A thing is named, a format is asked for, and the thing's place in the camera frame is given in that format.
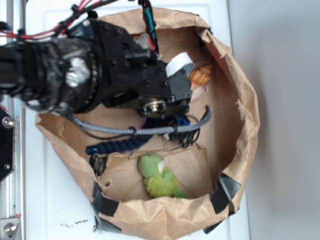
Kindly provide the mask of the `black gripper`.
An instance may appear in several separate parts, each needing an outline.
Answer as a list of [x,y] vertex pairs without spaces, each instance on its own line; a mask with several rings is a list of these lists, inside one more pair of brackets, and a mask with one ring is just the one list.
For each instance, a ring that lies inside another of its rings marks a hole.
[[191,83],[185,70],[167,76],[166,63],[142,48],[122,27],[102,21],[107,108],[135,109],[149,118],[165,119],[189,112]]

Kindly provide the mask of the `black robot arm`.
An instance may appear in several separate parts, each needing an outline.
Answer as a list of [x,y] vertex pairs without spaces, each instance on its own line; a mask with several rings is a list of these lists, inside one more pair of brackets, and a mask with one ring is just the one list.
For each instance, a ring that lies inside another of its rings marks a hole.
[[164,119],[187,113],[192,95],[186,71],[166,66],[124,28],[87,19],[65,38],[2,46],[0,92],[38,112],[81,114],[102,104]]

